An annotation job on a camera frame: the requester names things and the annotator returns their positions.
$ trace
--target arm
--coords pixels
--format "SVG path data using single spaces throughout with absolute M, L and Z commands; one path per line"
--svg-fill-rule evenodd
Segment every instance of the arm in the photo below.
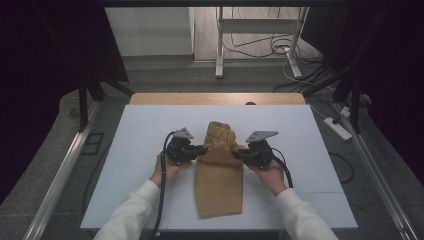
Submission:
M 331 228 L 322 220 L 308 202 L 303 202 L 284 184 L 284 171 L 272 161 L 265 169 L 247 166 L 254 171 L 262 183 L 276 196 L 276 204 L 283 216 L 283 224 L 292 239 L 337 239 Z
M 166 180 L 171 180 L 181 169 L 191 165 L 192 162 L 186 162 L 177 166 L 166 159 Z M 155 171 L 150 179 L 124 199 L 94 239 L 138 240 L 147 218 L 153 211 L 153 204 L 159 198 L 161 180 L 160 155 L 158 155 Z

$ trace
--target white sleeve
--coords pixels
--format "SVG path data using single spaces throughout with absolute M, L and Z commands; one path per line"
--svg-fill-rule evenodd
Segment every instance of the white sleeve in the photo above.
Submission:
M 137 191 L 128 194 L 94 239 L 138 240 L 159 193 L 156 184 L 150 180 L 144 181 Z
M 300 200 L 292 188 L 281 192 L 276 198 L 276 204 L 293 240 L 338 239 L 312 205 Z

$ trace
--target hand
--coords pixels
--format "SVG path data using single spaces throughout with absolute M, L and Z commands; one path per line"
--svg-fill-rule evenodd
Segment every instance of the hand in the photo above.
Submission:
M 156 166 L 153 175 L 150 177 L 150 181 L 156 184 L 160 188 L 160 184 L 162 182 L 162 170 L 160 164 L 161 154 L 156 157 Z M 166 163 L 166 181 L 172 180 L 181 169 L 188 168 L 193 165 L 192 161 L 184 162 L 181 165 L 174 164 L 171 160 L 169 160 L 168 155 L 165 154 L 165 163 Z
M 284 184 L 284 170 L 275 160 L 272 160 L 269 166 L 264 169 L 259 169 L 247 164 L 246 166 L 259 176 L 261 182 L 271 190 L 275 196 L 278 196 L 278 194 L 287 189 Z

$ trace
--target white tabletop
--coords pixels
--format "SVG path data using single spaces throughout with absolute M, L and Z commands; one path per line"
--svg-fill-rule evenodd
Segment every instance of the white tabletop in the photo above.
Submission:
M 299 197 L 310 202 L 330 227 L 357 227 L 309 106 L 128 105 L 81 228 L 101 228 L 123 198 L 151 176 L 156 155 L 169 132 L 187 127 L 194 136 L 192 144 L 201 145 L 211 121 L 229 124 L 238 144 L 246 144 L 246 138 L 254 130 L 278 131 L 277 136 L 267 141 L 284 154 Z M 283 228 L 274 196 L 247 168 L 243 177 L 242 213 L 201 219 L 195 202 L 195 174 L 196 166 L 193 166 L 167 183 L 160 230 Z M 155 217 L 151 217 L 147 227 L 153 226 Z

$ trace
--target white wall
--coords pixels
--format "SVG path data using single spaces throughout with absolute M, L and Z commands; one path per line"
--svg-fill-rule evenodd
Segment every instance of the white wall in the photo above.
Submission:
M 121 56 L 190 55 L 192 8 L 106 8 Z

